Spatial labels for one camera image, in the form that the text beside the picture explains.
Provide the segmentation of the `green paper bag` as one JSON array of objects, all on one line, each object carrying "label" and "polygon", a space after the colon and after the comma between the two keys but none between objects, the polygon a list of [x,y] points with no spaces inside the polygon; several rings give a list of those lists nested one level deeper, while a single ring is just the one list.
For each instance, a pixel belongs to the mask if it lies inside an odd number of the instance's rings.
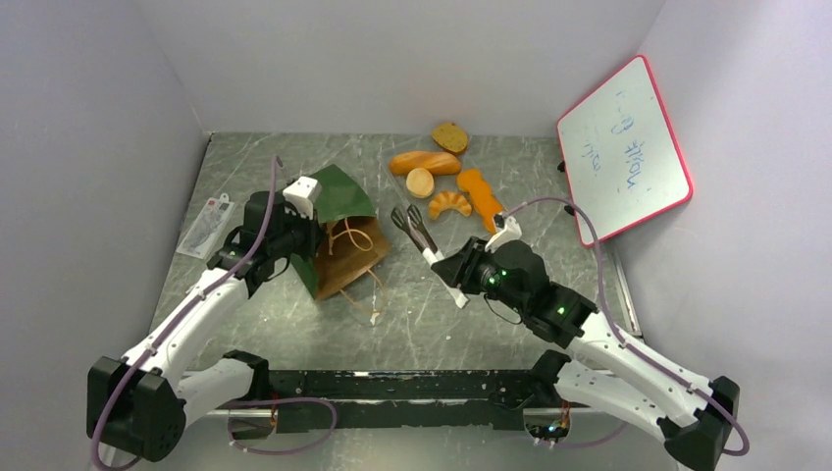
[{"label": "green paper bag", "polygon": [[[315,301],[342,295],[374,327],[383,312],[385,283],[374,268],[390,253],[390,242],[381,230],[376,204],[363,187],[335,164],[311,176],[322,187],[314,207],[323,239],[313,244],[310,258],[294,255],[290,264]],[[373,280],[375,297],[364,305],[346,289],[360,278]]]}]

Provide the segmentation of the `metal tongs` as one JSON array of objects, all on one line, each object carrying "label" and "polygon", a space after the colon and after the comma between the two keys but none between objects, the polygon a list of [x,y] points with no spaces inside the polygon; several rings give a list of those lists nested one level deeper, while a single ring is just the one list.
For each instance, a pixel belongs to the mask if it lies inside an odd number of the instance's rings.
[{"label": "metal tongs", "polygon": [[421,212],[414,204],[410,204],[406,209],[395,206],[390,211],[390,218],[395,226],[410,238],[429,266],[444,259],[424,225]]}]

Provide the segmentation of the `striped fake croissant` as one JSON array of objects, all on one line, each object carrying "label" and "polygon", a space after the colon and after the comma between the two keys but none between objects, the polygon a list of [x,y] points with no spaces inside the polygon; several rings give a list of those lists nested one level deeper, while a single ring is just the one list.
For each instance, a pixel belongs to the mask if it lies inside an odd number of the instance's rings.
[{"label": "striped fake croissant", "polygon": [[444,190],[438,192],[428,205],[428,213],[431,220],[436,220],[442,212],[453,210],[464,217],[473,212],[473,207],[468,199],[459,192]]}]

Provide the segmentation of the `round pale fake bun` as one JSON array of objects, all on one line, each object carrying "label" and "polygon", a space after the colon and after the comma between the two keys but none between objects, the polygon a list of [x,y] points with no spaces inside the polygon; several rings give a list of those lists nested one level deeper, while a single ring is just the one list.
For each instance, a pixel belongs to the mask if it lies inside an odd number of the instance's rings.
[{"label": "round pale fake bun", "polygon": [[411,170],[405,180],[408,193],[418,199],[429,198],[435,191],[435,179],[431,172],[424,168]]}]

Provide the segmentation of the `brown fake bread loaf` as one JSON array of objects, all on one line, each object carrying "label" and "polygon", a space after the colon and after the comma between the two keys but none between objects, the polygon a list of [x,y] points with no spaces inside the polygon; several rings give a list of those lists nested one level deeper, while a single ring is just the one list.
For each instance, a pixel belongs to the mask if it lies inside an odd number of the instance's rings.
[{"label": "brown fake bread loaf", "polygon": [[389,163],[393,175],[403,176],[415,169],[424,169],[434,176],[458,174],[461,161],[453,154],[439,151],[409,151],[395,155]]}]

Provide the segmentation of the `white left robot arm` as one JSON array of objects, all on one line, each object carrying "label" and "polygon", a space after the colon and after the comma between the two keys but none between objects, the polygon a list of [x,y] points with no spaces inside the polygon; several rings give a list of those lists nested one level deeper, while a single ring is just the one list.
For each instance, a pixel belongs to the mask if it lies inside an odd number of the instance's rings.
[{"label": "white left robot arm", "polygon": [[106,466],[101,445],[158,462],[209,412],[237,401],[256,408],[272,398],[269,363],[252,353],[233,350],[208,369],[185,371],[220,325],[274,277],[277,261],[315,255],[324,237],[315,209],[321,191],[317,180],[301,177],[282,190],[251,194],[242,224],[175,311],[120,357],[92,365],[86,433],[96,466]]}]

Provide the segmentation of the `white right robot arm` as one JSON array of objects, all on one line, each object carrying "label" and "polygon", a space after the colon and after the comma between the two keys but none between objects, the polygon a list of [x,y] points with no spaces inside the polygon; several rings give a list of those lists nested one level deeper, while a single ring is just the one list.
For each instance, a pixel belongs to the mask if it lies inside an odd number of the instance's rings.
[{"label": "white right robot arm", "polygon": [[739,386],[668,360],[609,322],[577,291],[553,281],[512,218],[488,240],[466,244],[430,266],[449,287],[498,301],[538,338],[557,345],[531,370],[539,405],[560,399],[599,409],[662,442],[690,470],[713,470],[735,430]]}]

